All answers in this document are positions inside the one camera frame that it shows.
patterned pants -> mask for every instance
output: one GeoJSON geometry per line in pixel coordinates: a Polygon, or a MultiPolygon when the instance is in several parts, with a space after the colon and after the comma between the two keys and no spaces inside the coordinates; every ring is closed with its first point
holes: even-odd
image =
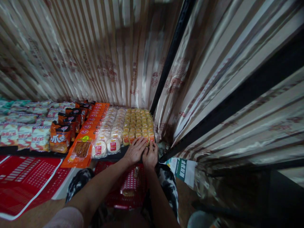
{"type": "MultiPolygon", "coordinates": [[[[155,168],[159,183],[165,193],[165,196],[172,208],[176,219],[178,220],[178,195],[176,189],[175,176],[171,169],[164,164],[158,164],[155,168]]],[[[72,197],[79,192],[84,185],[95,176],[94,172],[87,168],[78,171],[75,177],[71,180],[69,188],[67,190],[66,203],[72,199],[72,197]]],[[[153,227],[153,212],[150,199],[150,191],[148,190],[145,197],[143,207],[141,210],[143,217],[153,227]]],[[[99,209],[93,216],[91,221],[91,227],[101,227],[103,224],[114,221],[113,216],[109,213],[104,204],[101,204],[99,209]]]]}

snack bag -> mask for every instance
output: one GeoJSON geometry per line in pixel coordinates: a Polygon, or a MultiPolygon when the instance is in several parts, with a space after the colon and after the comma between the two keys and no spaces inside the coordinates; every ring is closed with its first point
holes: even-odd
{"type": "Polygon", "coordinates": [[[123,131],[123,145],[128,146],[129,145],[129,132],[123,131]]]}
{"type": "Polygon", "coordinates": [[[52,122],[50,150],[57,153],[67,153],[70,147],[71,126],[52,122]]]}
{"type": "Polygon", "coordinates": [[[28,108],[26,112],[46,116],[50,108],[50,106],[31,107],[28,108]]]}
{"type": "Polygon", "coordinates": [[[66,115],[75,116],[76,117],[76,127],[75,132],[79,133],[80,126],[81,126],[81,111],[80,108],[67,108],[66,109],[66,115]]]}
{"type": "Polygon", "coordinates": [[[107,156],[107,144],[104,141],[95,140],[92,143],[91,158],[102,158],[107,156]]]}
{"type": "Polygon", "coordinates": [[[110,138],[107,141],[107,149],[110,154],[116,154],[120,152],[121,141],[118,138],[110,138]]]}
{"type": "Polygon", "coordinates": [[[40,126],[40,123],[18,126],[18,150],[29,149],[32,142],[33,127],[40,126]]]}
{"type": "Polygon", "coordinates": [[[30,150],[50,152],[50,126],[33,127],[30,150]]]}
{"type": "Polygon", "coordinates": [[[70,132],[71,132],[71,142],[75,141],[76,138],[76,117],[75,116],[67,116],[64,113],[59,113],[58,114],[58,123],[60,125],[70,125],[70,132]]]}
{"type": "Polygon", "coordinates": [[[25,125],[24,123],[4,123],[1,130],[0,146],[18,146],[18,126],[25,125]]]}
{"type": "Polygon", "coordinates": [[[58,117],[58,113],[63,111],[62,109],[55,109],[55,108],[51,108],[49,111],[48,111],[48,114],[47,114],[47,117],[52,117],[52,118],[57,118],[58,117]]]}

striped curtain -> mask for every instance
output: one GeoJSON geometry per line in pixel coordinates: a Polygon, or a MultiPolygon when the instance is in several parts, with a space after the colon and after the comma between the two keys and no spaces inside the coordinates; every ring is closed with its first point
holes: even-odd
{"type": "Polygon", "coordinates": [[[182,3],[1,1],[1,95],[149,108],[182,3]]]}

red shopping basket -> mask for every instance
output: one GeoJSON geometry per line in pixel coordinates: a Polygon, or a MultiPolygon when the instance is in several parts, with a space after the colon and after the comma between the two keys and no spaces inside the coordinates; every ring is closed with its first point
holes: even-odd
{"type": "MultiPolygon", "coordinates": [[[[113,164],[114,162],[98,162],[95,174],[100,173],[113,164]]],[[[148,186],[142,164],[136,164],[128,169],[117,183],[105,199],[108,207],[131,210],[143,205],[148,186]],[[136,167],[139,168],[138,175],[134,175],[136,167]],[[124,196],[123,192],[131,192],[132,196],[124,196]]]]}
{"type": "Polygon", "coordinates": [[[52,198],[70,169],[58,158],[8,156],[0,164],[0,217],[14,220],[52,198]]]}

shelf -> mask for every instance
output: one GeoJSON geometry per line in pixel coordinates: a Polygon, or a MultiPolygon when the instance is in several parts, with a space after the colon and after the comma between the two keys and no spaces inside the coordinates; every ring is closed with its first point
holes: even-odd
{"type": "Polygon", "coordinates": [[[30,151],[29,149],[17,150],[17,146],[0,147],[0,155],[11,156],[32,156],[32,157],[50,157],[50,158],[65,158],[67,154],[55,152],[38,152],[36,150],[30,151]]]}
{"type": "MultiPolygon", "coordinates": [[[[108,161],[108,162],[117,162],[119,161],[127,152],[129,146],[122,147],[120,153],[108,155],[105,158],[93,159],[99,161],[108,161]]],[[[0,147],[0,156],[1,155],[10,155],[10,156],[31,156],[31,157],[49,157],[49,158],[65,158],[67,154],[55,153],[55,152],[38,152],[35,150],[30,151],[29,149],[17,150],[17,146],[9,147],[0,147]]]]}

